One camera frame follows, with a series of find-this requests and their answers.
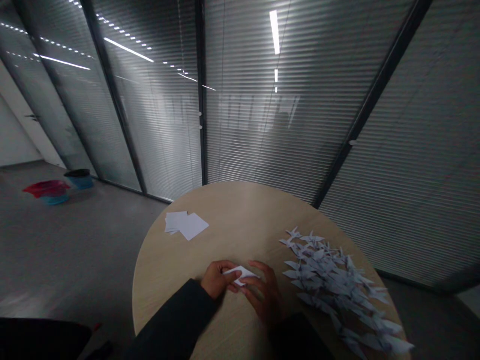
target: concrete floor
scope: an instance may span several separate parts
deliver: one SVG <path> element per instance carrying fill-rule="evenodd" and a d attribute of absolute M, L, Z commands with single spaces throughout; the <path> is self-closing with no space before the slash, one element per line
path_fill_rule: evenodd
<path fill-rule="evenodd" d="M 0 316 L 103 323 L 82 358 L 109 339 L 112 359 L 121 359 L 134 338 L 137 255 L 167 206 L 101 182 L 71 190 L 59 206 L 21 191 L 63 173 L 44 162 L 0 169 Z M 480 359 L 480 320 L 456 298 L 385 285 L 416 345 L 414 359 Z"/>

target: person's left hand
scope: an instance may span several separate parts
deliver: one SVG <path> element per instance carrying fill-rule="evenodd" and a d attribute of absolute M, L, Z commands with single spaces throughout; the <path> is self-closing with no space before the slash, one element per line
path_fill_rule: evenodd
<path fill-rule="evenodd" d="M 242 276 L 242 272 L 235 271 L 228 275 L 223 275 L 224 272 L 236 267 L 238 265 L 228 260 L 212 262 L 201 280 L 201 287 L 205 289 L 213 300 L 217 300 L 226 289 L 238 293 L 239 290 L 232 283 Z"/>

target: door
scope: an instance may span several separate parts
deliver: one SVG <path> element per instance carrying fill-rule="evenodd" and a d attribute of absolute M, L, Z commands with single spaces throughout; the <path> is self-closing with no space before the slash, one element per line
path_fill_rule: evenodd
<path fill-rule="evenodd" d="M 43 159 L 52 165 L 66 169 L 64 162 L 55 150 L 52 142 L 39 123 L 39 116 L 34 114 L 22 93 L 10 76 L 4 63 L 0 60 L 0 94 L 15 114 L 18 122 L 27 133 Z"/>

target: trash bin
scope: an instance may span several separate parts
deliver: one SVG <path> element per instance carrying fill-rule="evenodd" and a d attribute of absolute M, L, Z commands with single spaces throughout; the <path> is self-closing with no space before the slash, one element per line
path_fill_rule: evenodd
<path fill-rule="evenodd" d="M 42 199 L 47 205 L 58 205 L 68 201 L 67 189 L 70 189 L 64 181 L 42 181 L 30 185 L 24 192 L 32 194 L 36 199 Z"/>
<path fill-rule="evenodd" d="M 64 176 L 80 190 L 89 189 L 94 186 L 94 182 L 90 176 L 90 170 L 88 169 L 69 171 Z"/>

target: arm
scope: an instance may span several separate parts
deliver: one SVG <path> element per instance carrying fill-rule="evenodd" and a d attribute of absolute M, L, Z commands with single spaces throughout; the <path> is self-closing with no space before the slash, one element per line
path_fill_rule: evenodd
<path fill-rule="evenodd" d="M 216 300 L 242 272 L 230 261 L 212 262 L 201 283 L 190 279 L 140 331 L 125 359 L 189 359 L 200 334 L 217 312 Z"/>
<path fill-rule="evenodd" d="M 246 286 L 241 291 L 269 329 L 268 338 L 276 358 L 333 360 L 332 354 L 305 315 L 298 313 L 287 316 L 273 269 L 259 261 L 249 261 L 249 264 L 263 271 L 266 282 L 256 277 L 246 277 L 240 279 L 240 282 L 257 287 L 264 299 L 258 299 Z"/>
<path fill-rule="evenodd" d="M 334 360 L 303 313 L 297 313 L 274 326 L 268 339 L 277 359 Z"/>

